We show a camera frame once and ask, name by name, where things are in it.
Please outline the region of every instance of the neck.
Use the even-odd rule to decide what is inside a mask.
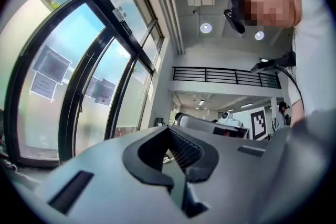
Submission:
[[[294,21],[293,26],[297,26],[302,20],[302,0],[293,0],[294,3]]]

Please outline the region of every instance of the black railing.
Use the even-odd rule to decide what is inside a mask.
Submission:
[[[281,89],[276,74],[213,67],[173,67],[173,80],[242,84]]]

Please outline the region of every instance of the black cable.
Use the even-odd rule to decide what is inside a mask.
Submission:
[[[293,82],[293,84],[294,84],[295,87],[297,88],[297,90],[298,90],[298,92],[299,92],[299,95],[300,95],[300,97],[301,97],[302,106],[303,106],[303,111],[304,111],[304,107],[305,107],[305,105],[304,105],[304,103],[303,103],[302,94],[301,94],[301,91],[300,91],[298,85],[296,84],[295,79],[294,79],[294,78],[292,77],[292,75],[291,75],[285,68],[283,68],[283,67],[274,67],[274,69],[277,69],[277,70],[281,71],[282,73],[284,73],[284,74],[285,74],[285,75],[286,75],[286,76]]]

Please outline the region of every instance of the person wearing black hat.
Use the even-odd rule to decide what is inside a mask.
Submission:
[[[314,111],[336,108],[336,27],[326,0],[231,0],[232,18],[245,25],[294,27],[291,68],[299,91],[288,80],[291,125]]]
[[[274,131],[277,131],[279,129],[285,128],[287,125],[285,111],[288,109],[289,106],[285,102],[281,102],[279,104],[279,111],[277,112],[277,117],[275,118],[275,121],[273,123]]]

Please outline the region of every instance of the blue sky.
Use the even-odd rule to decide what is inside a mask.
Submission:
[[[54,1],[62,4],[67,0]],[[116,7],[122,6],[123,12],[127,14],[126,22],[129,24],[136,39],[140,41],[146,31],[146,25],[133,0],[111,1]],[[75,68],[85,50],[103,28],[103,23],[86,4],[83,4],[56,27],[46,40],[46,45],[71,60],[71,66]],[[151,59],[154,58],[155,50],[149,50],[147,53]],[[94,76],[99,80],[105,78],[117,85],[128,59],[129,54],[115,40],[102,57]],[[142,83],[145,83],[148,73],[140,63],[137,66],[138,69],[134,76]]]

